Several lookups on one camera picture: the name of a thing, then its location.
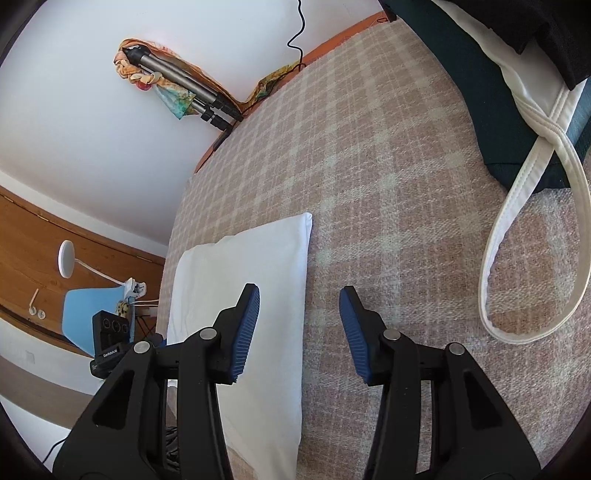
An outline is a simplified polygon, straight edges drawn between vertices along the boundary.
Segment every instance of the white bag strap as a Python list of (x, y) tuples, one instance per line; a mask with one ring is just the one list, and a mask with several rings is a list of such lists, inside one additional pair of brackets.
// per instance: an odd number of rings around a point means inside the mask
[[(523, 345), (540, 340), (559, 329), (573, 315), (583, 298), (591, 273), (591, 196), (583, 166), (565, 131), (541, 110), (532, 107), (516, 96), (514, 98), (521, 115), (539, 137), (525, 159), (489, 235), (480, 269), (478, 306), (480, 321), (494, 338), (513, 345)], [(573, 291), (563, 311), (554, 316), (550, 323), (541, 330), (520, 335), (504, 332), (495, 327), (486, 316), (488, 278), (496, 253), (507, 230), (540, 181), (554, 150), (556, 150), (569, 179), (577, 223), (579, 224), (579, 263)]]

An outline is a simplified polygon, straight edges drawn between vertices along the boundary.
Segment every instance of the cable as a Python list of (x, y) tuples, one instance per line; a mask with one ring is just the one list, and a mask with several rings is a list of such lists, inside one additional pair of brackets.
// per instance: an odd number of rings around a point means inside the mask
[(155, 329), (155, 328), (156, 328), (156, 324), (154, 323), (154, 326), (148, 330), (148, 333), (146, 333), (146, 334), (144, 335), (144, 338), (142, 338), (142, 340), (146, 340), (146, 338), (148, 338), (148, 336), (149, 336), (149, 335), (150, 335), (150, 334), (151, 334), (151, 333), (154, 331), (154, 329)]
[(277, 79), (275, 81), (273, 81), (272, 83), (269, 82), (267, 84), (268, 87), (268, 91), (269, 93), (267, 93), (264, 97), (259, 98), (255, 103), (253, 103), (250, 107), (248, 107), (246, 110), (244, 110), (242, 112), (242, 115), (248, 113), (248, 111), (253, 108), (255, 105), (259, 104), (259, 102), (262, 102), (265, 98), (269, 97), (272, 92), (273, 89), (275, 88), (275, 86), (277, 85), (277, 83), (279, 83), (280, 81), (282, 81), (286, 76), (288, 76), (291, 72), (293, 72), (295, 69), (298, 69), (298, 72), (301, 72), (301, 68), (302, 67), (306, 67), (306, 64), (303, 62), (304, 60), (304, 51), (300, 48), (297, 47), (295, 45), (292, 45), (291, 42), (293, 42), (297, 37), (299, 37), (303, 31), (306, 29), (306, 19), (304, 17), (304, 14), (301, 11), (301, 0), (298, 0), (298, 5), (297, 5), (297, 11), (300, 14), (300, 18), (301, 18), (301, 29), (298, 33), (296, 33), (290, 40), (289, 42), (287, 42), (287, 46), (289, 48), (293, 48), (294, 50), (297, 50), (300, 52), (300, 61), (297, 63), (296, 66), (294, 66), (289, 72), (285, 72), (284, 74), (280, 75), (277, 77)]
[(164, 437), (166, 443), (166, 462), (167, 465), (177, 472), (180, 472), (180, 464), (178, 459), (178, 428), (170, 426), (166, 427), (166, 436)]
[(296, 33), (289, 42), (287, 42), (287, 46), (289, 48), (293, 48), (294, 50), (298, 50), (300, 52), (300, 61), (298, 62), (298, 67), (300, 67), (300, 69), (298, 70), (298, 72), (301, 72), (301, 65), (302, 65), (302, 60), (304, 58), (304, 51), (300, 48), (297, 47), (295, 45), (292, 45), (291, 42), (293, 42), (297, 37), (299, 37), (302, 32), (306, 29), (306, 19), (304, 18), (304, 14), (301, 12), (301, 0), (297, 0), (297, 12), (300, 14), (300, 18), (301, 18), (301, 29), (298, 33)]
[(289, 72), (285, 72), (283, 75), (279, 75), (277, 77), (277, 79), (275, 79), (272, 83), (269, 82), (267, 85), (270, 84), (269, 87), (269, 93), (267, 93), (267, 95), (265, 95), (264, 97), (259, 98), (256, 102), (254, 102), (250, 107), (248, 107), (247, 109), (245, 109), (242, 114), (244, 115), (245, 113), (247, 113), (251, 108), (253, 108), (255, 105), (258, 105), (260, 102), (262, 102), (265, 98), (268, 98), (272, 93), (273, 93), (273, 89), (275, 88), (275, 86), (282, 81), (285, 77), (287, 77), (291, 72), (293, 72), (297, 67), (301, 67), (301, 66), (306, 66), (305, 63), (299, 63), (298, 65), (296, 65), (295, 67), (293, 67)]
[(146, 331), (144, 330), (144, 327), (142, 326), (142, 322), (140, 322), (140, 320), (144, 320), (144, 319), (143, 319), (141, 316), (139, 316), (139, 315), (136, 315), (136, 316), (135, 316), (135, 319), (136, 319), (136, 322), (138, 322), (139, 328), (141, 328), (141, 329), (142, 329), (142, 333), (144, 334), (144, 338), (146, 338), (146, 336), (147, 336), (148, 334), (147, 334), (147, 333), (146, 333)]
[(49, 456), (51, 455), (51, 453), (53, 452), (53, 449), (54, 449), (55, 447), (57, 447), (57, 446), (58, 446), (60, 443), (64, 443), (64, 442), (66, 441), (66, 438), (65, 438), (65, 439), (61, 439), (59, 442), (55, 442), (55, 443), (53, 444), (53, 447), (51, 447), (51, 448), (49, 449), (49, 452), (47, 453), (47, 455), (45, 455), (45, 458), (43, 459), (43, 461), (42, 461), (41, 463), (45, 463), (45, 462), (47, 461), (47, 459), (49, 458)]

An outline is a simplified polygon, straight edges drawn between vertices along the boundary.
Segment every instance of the wooden cabinet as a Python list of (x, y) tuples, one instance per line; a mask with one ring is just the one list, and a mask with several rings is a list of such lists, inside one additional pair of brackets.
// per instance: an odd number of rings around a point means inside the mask
[[(66, 292), (75, 288), (114, 287), (114, 283), (76, 265), (71, 278), (63, 278), (57, 253), (64, 240), (76, 247), (76, 257), (97, 270), (125, 281), (146, 282), (146, 299), (156, 299), (164, 259), (104, 239), (42, 212), (0, 190), (0, 313), (38, 325), (61, 336), (61, 314)], [(29, 302), (39, 288), (34, 305), (45, 319), (29, 314)]]

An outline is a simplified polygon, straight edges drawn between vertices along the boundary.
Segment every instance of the bed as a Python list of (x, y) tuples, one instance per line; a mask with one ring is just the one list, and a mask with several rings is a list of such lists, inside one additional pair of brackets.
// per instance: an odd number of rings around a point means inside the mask
[[(589, 160), (585, 169), (589, 176)], [(544, 465), (589, 402), (591, 301), (587, 294), (562, 329), (530, 345), (487, 334), (478, 276), (505, 195), (445, 70), (403, 21), (378, 24), (267, 99), (187, 183), (157, 332), (166, 335), (185, 250), (310, 212), (298, 478), (361, 478), (371, 447), (381, 390), (355, 374), (338, 312), (345, 285), (417, 343), (464, 344)], [(492, 271), (494, 324), (525, 332), (558, 312), (574, 279), (577, 242), (570, 191), (535, 195)], [(419, 464), (426, 468), (423, 410)]]

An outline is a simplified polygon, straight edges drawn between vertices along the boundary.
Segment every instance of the coat hook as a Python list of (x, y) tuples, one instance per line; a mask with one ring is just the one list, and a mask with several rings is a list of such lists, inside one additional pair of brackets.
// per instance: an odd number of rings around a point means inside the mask
[(36, 315), (37, 314), (37, 309), (33, 306), (33, 302), (37, 298), (37, 294), (38, 293), (39, 293), (39, 289), (36, 289), (35, 290), (35, 293), (33, 294), (33, 297), (31, 299), (31, 301), (29, 302), (29, 314), (31, 314), (31, 315)]

